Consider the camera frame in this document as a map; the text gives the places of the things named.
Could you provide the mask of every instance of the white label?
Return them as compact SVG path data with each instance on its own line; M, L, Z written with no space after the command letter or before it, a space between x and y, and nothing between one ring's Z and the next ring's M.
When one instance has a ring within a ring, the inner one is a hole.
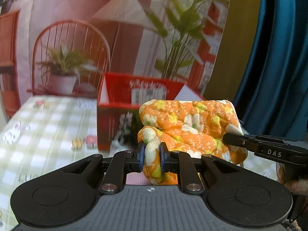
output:
M131 90L131 104L142 105L150 100L166 100L166 88L134 88Z
M267 154L272 155L274 157L281 157L281 152L272 151L270 149L267 151Z

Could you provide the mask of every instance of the wooden chair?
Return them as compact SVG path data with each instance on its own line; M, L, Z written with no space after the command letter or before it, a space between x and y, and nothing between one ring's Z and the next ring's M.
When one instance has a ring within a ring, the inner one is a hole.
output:
M78 50L91 59L94 65L103 72L110 71L110 47L104 35L86 21L68 19L57 21L45 28L37 37L32 57L32 92L33 95L55 95L47 88L50 73L41 62L48 60L48 49L57 49L59 44ZM73 91L73 97L97 97L102 74L90 72L89 77L81 77L80 82L87 83L96 89L95 93Z
M18 16L19 10L0 16L0 90L8 118L20 108L16 75Z

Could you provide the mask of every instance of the lamp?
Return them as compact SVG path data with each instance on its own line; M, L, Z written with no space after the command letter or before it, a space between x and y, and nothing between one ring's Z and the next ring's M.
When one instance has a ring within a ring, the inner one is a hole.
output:
M151 31L156 31L156 27L148 19L142 5L138 0L110 0L92 17L98 21L118 22L115 38L112 45L111 61L119 33L120 23L138 25Z

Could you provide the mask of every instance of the orange floral cloth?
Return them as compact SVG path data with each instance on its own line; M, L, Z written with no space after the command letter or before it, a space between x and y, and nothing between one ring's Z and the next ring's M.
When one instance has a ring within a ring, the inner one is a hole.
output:
M234 164L247 158L247 150L222 143L226 132L243 134L233 104L229 101L163 101L144 103L139 114L144 127L138 141L144 141L144 174L154 185L177 184L173 173L162 173L159 145L180 150L191 157L212 154Z

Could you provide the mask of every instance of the white flower pot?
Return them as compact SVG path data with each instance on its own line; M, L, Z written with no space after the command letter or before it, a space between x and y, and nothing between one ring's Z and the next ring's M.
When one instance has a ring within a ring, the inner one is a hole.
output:
M75 83L76 76L62 76L50 74L49 90L59 95L71 95Z

